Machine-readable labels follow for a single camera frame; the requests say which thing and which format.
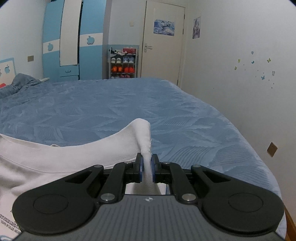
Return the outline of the white Nevada sweatshirt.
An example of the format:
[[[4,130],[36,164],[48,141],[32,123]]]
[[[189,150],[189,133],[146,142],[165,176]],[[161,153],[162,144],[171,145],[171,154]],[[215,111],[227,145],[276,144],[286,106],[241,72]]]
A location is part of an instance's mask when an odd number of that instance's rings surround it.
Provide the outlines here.
[[[1,240],[13,240],[20,233],[11,213],[22,193],[94,165],[106,169],[120,162],[144,158],[143,181],[129,184],[127,194],[159,195],[164,184],[152,181],[151,126],[137,118],[109,137],[78,146],[48,146],[1,135]]]

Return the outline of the blue patterned bedspread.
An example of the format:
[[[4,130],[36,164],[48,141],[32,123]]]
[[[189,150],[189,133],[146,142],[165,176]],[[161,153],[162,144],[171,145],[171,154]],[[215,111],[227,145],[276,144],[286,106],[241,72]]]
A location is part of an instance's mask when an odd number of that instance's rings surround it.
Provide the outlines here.
[[[267,166],[220,112],[157,79],[40,83],[26,75],[1,89],[1,133],[46,145],[82,145],[136,118],[151,124],[152,150],[184,168],[201,163],[278,193]]]

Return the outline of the metal shoe rack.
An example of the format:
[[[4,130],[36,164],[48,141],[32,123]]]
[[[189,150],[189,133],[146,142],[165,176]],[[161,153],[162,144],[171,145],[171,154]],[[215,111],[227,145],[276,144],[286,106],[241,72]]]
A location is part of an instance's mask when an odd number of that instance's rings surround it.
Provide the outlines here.
[[[138,45],[109,45],[108,79],[137,78]]]

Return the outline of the white room door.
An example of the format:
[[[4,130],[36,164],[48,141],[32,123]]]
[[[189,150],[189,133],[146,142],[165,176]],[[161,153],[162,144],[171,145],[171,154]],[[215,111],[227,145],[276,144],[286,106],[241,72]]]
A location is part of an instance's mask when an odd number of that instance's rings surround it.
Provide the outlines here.
[[[148,1],[145,9],[142,46],[142,77],[155,77],[177,85],[181,64],[185,8]],[[154,34],[154,21],[175,23],[175,35]]]

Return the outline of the blue poster on door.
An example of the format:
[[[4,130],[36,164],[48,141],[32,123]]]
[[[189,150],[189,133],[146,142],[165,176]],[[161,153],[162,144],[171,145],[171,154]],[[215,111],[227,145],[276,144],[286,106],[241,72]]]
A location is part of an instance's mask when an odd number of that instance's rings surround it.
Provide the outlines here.
[[[155,20],[153,33],[158,35],[174,36],[175,23],[172,21]]]

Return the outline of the blue white wardrobe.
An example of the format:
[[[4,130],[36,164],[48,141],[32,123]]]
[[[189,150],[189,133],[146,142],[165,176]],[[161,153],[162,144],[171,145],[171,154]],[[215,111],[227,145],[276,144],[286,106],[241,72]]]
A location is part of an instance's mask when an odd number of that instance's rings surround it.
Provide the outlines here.
[[[106,77],[108,1],[50,1],[43,25],[43,71],[52,81]]]

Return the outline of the apple pattern headboard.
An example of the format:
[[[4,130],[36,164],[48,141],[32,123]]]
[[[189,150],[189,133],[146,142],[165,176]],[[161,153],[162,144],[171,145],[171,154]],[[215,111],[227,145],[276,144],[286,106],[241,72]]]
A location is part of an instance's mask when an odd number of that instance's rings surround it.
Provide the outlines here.
[[[14,58],[0,61],[0,85],[1,88],[10,85],[16,76]]]

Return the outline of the brown wall socket right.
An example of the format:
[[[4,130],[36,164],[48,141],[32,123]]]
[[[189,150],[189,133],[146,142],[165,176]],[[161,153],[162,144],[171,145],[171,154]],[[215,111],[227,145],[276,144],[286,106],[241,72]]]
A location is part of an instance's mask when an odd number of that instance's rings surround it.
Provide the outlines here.
[[[269,156],[273,157],[277,150],[278,150],[277,145],[271,142],[266,151],[269,154]]]

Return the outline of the butterfly wall stickers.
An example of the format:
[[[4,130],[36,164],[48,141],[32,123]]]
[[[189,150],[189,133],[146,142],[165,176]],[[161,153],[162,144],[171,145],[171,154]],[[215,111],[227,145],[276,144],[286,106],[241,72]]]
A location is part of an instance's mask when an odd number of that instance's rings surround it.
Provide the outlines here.
[[[276,58],[271,51],[252,48],[233,62],[234,76],[246,83],[261,84],[267,89],[275,89]]]

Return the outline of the brown wall switch left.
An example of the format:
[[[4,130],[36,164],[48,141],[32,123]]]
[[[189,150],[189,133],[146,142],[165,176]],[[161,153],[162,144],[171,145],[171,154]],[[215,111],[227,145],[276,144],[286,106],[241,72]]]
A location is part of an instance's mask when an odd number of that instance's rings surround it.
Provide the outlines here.
[[[34,55],[28,56],[28,57],[27,57],[27,61],[28,61],[28,62],[32,62],[32,61],[34,61]]]

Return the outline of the wall poster beside door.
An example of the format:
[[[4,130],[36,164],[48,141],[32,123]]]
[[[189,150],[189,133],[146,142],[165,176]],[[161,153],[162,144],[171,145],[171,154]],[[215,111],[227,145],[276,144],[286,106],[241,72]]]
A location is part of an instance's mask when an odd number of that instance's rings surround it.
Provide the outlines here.
[[[192,39],[200,38],[200,30],[201,30],[201,17],[194,19]]]

